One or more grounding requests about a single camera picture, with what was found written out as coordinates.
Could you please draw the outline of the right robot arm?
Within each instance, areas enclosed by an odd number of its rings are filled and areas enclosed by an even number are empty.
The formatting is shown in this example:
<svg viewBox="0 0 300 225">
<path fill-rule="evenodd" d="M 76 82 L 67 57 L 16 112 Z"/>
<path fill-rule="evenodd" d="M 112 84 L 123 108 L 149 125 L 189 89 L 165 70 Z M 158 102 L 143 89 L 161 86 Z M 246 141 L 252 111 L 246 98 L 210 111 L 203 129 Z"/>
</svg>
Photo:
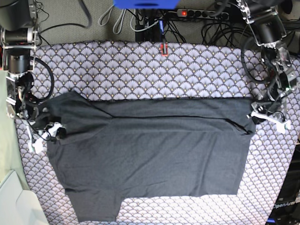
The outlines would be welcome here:
<svg viewBox="0 0 300 225">
<path fill-rule="evenodd" d="M 39 105 L 54 91 L 54 75 L 41 59 L 31 56 L 38 42 L 36 4 L 31 0 L 2 0 L 0 2 L 0 67 L 7 72 L 7 115 L 27 122 L 29 130 L 41 141 L 55 142 L 66 137 L 60 118 Z M 50 76 L 47 96 L 38 98 L 31 92 L 32 71 L 42 65 Z"/>
</svg>

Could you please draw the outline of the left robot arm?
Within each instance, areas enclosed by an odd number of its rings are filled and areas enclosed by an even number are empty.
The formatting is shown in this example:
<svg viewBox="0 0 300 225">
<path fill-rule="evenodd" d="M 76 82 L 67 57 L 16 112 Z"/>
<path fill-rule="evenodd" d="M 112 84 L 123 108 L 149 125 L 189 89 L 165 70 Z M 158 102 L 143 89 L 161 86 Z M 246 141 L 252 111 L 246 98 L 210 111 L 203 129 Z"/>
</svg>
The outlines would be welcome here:
<svg viewBox="0 0 300 225">
<path fill-rule="evenodd" d="M 280 0 L 239 0 L 238 7 L 243 19 L 253 33 L 241 47 L 241 63 L 247 77 L 257 83 L 265 84 L 266 91 L 252 104 L 250 118 L 260 124 L 268 118 L 279 115 L 283 100 L 295 90 L 297 78 L 292 67 L 290 53 L 283 39 L 287 36 L 279 17 Z M 245 52 L 251 43 L 261 48 L 261 58 L 269 75 L 256 79 L 245 62 Z"/>
</svg>

